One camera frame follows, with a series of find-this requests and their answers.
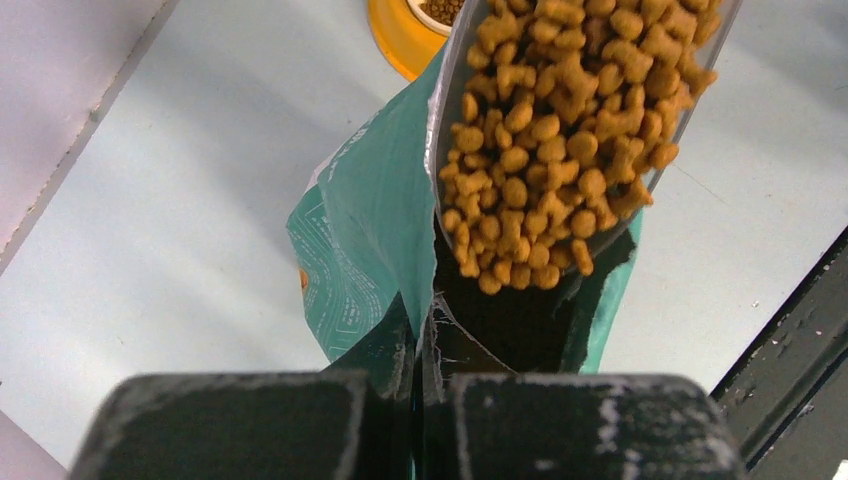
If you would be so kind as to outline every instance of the yellow plate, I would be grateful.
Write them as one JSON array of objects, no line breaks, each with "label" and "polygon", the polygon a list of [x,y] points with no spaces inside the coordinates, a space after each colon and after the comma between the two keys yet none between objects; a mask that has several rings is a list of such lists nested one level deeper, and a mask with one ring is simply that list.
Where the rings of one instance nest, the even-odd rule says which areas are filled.
[{"label": "yellow plate", "polygon": [[406,0],[368,0],[368,18],[380,51],[410,82],[421,75],[447,40],[421,23]]}]

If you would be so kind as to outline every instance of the green bag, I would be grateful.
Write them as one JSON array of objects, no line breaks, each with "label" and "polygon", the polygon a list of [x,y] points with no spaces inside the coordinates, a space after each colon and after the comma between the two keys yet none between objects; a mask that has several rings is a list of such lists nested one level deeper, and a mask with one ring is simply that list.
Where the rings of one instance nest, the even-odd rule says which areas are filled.
[{"label": "green bag", "polygon": [[[330,361],[367,334],[399,291],[420,334],[433,300],[435,198],[424,153],[443,52],[313,175],[286,225],[306,278],[306,321]],[[641,218],[631,224],[638,243]],[[583,373],[597,371],[635,255],[579,296],[595,297]],[[594,288],[594,295],[584,292]]]}]

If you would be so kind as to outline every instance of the scoop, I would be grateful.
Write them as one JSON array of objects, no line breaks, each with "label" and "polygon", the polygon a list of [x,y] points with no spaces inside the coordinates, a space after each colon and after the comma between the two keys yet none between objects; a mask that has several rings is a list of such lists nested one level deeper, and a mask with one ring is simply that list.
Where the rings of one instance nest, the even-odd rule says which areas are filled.
[{"label": "scoop", "polygon": [[[713,67],[741,3],[742,0],[725,0],[719,7],[719,12],[723,19],[722,26],[710,41],[696,53],[696,60],[699,64],[705,65],[707,68]],[[436,80],[436,88],[433,96],[430,98],[431,113],[428,119],[425,166],[430,174],[433,193],[436,196],[436,213],[439,227],[449,246],[452,246],[452,239],[442,224],[441,199],[444,198],[445,186],[444,182],[439,178],[438,172],[448,162],[447,154],[453,146],[453,135],[451,134],[450,126],[462,121],[462,94],[465,92],[465,83],[474,74],[474,71],[465,61],[466,53],[477,41],[477,27],[489,13],[490,7],[486,0],[465,0],[462,11],[460,11],[454,21],[451,36],[445,44],[442,68]],[[689,121],[692,111],[687,110],[681,113],[677,131],[672,138],[674,143],[677,143],[681,135],[683,135],[683,130]],[[648,191],[654,190],[661,176],[662,171],[652,170],[642,177]],[[596,233],[587,239],[592,257],[597,257],[612,245],[624,233],[636,214],[638,214],[638,211],[631,215],[629,219],[619,221],[612,229]],[[572,265],[563,271],[562,274],[564,276],[569,275],[574,270],[575,266]]]}]

